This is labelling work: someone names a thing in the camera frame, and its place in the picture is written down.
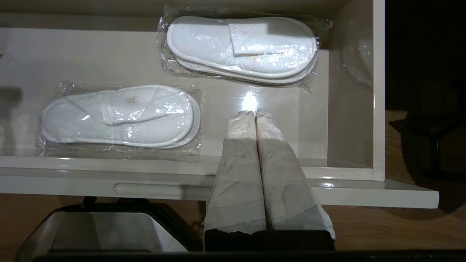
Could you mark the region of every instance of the white drawer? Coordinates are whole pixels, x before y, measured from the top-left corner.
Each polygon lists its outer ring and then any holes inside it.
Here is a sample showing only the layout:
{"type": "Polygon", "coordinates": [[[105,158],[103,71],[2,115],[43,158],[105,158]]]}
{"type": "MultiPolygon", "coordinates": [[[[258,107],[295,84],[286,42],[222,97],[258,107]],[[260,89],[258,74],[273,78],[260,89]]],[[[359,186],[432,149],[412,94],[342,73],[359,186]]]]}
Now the white drawer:
{"type": "Polygon", "coordinates": [[[332,19],[312,93],[165,74],[153,32],[159,1],[79,0],[72,7],[62,2],[6,0],[0,7],[5,11],[0,13],[0,88],[22,93],[17,104],[1,107],[0,192],[205,200],[228,119],[240,110],[264,108],[275,116],[322,204],[437,207],[438,192],[385,180],[383,0],[215,2],[332,19]],[[367,32],[374,45],[373,87],[356,80],[347,68],[352,65],[343,59],[343,50],[367,32]],[[204,94],[201,155],[186,162],[36,157],[39,115],[55,85],[66,79],[106,85],[195,84],[204,94]]]}

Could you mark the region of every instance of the paper-wrapped item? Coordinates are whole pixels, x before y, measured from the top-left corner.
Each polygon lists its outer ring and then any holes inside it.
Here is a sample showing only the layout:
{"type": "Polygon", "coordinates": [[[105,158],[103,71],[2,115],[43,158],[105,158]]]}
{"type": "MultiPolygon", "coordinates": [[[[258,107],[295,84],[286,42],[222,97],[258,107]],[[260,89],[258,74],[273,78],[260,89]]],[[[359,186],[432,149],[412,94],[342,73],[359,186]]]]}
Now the paper-wrapped item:
{"type": "Polygon", "coordinates": [[[215,184],[207,201],[205,231],[252,234],[266,229],[254,113],[228,121],[215,184]]]}
{"type": "Polygon", "coordinates": [[[259,109],[256,126],[268,229],[327,230],[335,239],[332,221],[274,117],[259,109]]]}

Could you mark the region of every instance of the plastic bag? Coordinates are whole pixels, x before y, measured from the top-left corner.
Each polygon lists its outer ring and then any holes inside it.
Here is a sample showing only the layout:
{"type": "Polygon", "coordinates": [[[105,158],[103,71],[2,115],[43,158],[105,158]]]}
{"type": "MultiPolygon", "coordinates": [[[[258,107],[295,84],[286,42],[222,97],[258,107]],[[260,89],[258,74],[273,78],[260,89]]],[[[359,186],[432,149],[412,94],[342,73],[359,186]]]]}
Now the plastic bag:
{"type": "Polygon", "coordinates": [[[309,90],[331,25],[308,15],[165,6],[157,42],[164,72],[175,76],[309,90]]]}
{"type": "Polygon", "coordinates": [[[201,110],[195,88],[60,83],[39,121],[38,153],[186,161],[200,154],[201,110]]]}

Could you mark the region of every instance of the wooden floor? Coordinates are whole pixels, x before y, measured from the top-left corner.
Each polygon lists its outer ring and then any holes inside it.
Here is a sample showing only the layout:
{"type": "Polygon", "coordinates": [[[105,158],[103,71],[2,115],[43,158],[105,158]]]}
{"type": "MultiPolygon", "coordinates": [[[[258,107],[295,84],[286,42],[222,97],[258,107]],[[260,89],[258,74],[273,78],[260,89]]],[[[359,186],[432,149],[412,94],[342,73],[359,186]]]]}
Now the wooden floor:
{"type": "MultiPolygon", "coordinates": [[[[404,118],[403,112],[386,113],[386,119],[404,118]]],[[[388,178],[413,183],[401,154],[400,135],[386,126],[388,178]]],[[[442,198],[455,200],[461,196],[442,198]]],[[[0,262],[14,254],[36,226],[55,208],[78,204],[81,197],[0,194],[0,262]]],[[[205,203],[156,200],[168,203],[199,234],[205,203]]],[[[338,250],[349,249],[466,249],[466,205],[441,209],[325,206],[335,226],[338,250]]]]}

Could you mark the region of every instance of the white slipper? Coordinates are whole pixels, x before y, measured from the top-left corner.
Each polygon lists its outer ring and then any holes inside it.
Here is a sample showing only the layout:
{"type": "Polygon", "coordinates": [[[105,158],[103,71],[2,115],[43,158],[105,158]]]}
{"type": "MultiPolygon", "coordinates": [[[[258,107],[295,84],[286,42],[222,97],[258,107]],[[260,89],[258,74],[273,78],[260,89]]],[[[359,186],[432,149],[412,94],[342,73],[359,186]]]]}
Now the white slipper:
{"type": "Polygon", "coordinates": [[[259,82],[305,77],[317,53],[317,42],[305,24],[285,17],[209,19],[177,18],[167,45],[179,61],[216,74],[259,82]]]}
{"type": "Polygon", "coordinates": [[[164,85],[66,96],[44,110],[41,131],[56,143],[173,148],[199,131],[196,105],[185,92],[164,85]]]}

